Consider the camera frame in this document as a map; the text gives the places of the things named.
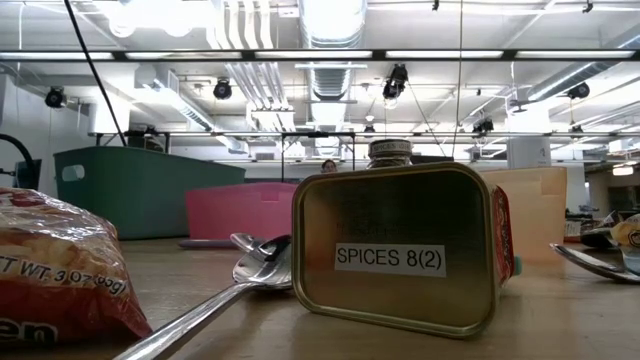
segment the green bin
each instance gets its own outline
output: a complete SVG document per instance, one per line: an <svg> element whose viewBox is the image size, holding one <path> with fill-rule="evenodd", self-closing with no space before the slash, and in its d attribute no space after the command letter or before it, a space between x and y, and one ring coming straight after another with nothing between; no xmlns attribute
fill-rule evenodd
<svg viewBox="0 0 640 360"><path fill-rule="evenodd" d="M60 200L109 220L120 240L186 236L187 191L244 183L242 168L135 148L54 157Z"/></svg>

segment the pink plastic container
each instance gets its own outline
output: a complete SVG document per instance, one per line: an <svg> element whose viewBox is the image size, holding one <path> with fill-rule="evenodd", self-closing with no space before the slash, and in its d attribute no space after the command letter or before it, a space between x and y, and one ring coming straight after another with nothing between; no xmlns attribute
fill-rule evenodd
<svg viewBox="0 0 640 360"><path fill-rule="evenodd" d="M232 233L271 239L291 233L297 185L256 183L187 192L191 239L229 240Z"/></svg>

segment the metal spoon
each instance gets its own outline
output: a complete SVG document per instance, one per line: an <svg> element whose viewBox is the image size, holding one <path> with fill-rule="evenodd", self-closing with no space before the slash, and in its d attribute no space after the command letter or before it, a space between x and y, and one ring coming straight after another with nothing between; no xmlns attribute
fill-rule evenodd
<svg viewBox="0 0 640 360"><path fill-rule="evenodd" d="M252 248L233 269L236 284L142 339L114 360L168 359L249 290L291 289L289 236Z"/></svg>
<svg viewBox="0 0 640 360"><path fill-rule="evenodd" d="M606 263L566 246L558 244L549 244L549 246L565 259L594 274L616 281L640 284L640 276L630 272L626 267Z"/></svg>

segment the wooden table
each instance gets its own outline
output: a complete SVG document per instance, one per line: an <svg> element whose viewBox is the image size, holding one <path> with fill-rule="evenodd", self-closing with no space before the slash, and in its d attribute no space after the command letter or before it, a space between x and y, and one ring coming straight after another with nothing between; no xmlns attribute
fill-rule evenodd
<svg viewBox="0 0 640 360"><path fill-rule="evenodd" d="M158 328L231 284L240 253L185 251L176 240L123 243L143 310ZM0 352L2 359L110 359L122 347ZM485 333L460 341L314 315L293 294L240 300L175 359L640 359L640 286L560 259L525 263Z"/></svg>

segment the glass jar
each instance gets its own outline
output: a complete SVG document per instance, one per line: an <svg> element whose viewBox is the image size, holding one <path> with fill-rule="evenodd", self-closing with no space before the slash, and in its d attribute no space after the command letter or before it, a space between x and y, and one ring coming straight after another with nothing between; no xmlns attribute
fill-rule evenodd
<svg viewBox="0 0 640 360"><path fill-rule="evenodd" d="M376 140L369 144L371 162L367 169L411 165L411 142L401 139Z"/></svg>

